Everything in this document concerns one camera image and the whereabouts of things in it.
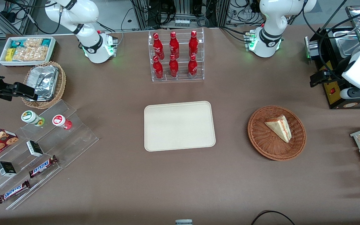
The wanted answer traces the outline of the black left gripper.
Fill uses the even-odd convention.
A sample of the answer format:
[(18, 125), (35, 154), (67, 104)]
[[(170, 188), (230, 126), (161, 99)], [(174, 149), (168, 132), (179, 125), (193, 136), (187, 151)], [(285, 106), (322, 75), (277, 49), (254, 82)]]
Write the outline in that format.
[(310, 76), (310, 87), (323, 83), (323, 86), (336, 82), (337, 86), (345, 85), (345, 79), (335, 70), (320, 70)]

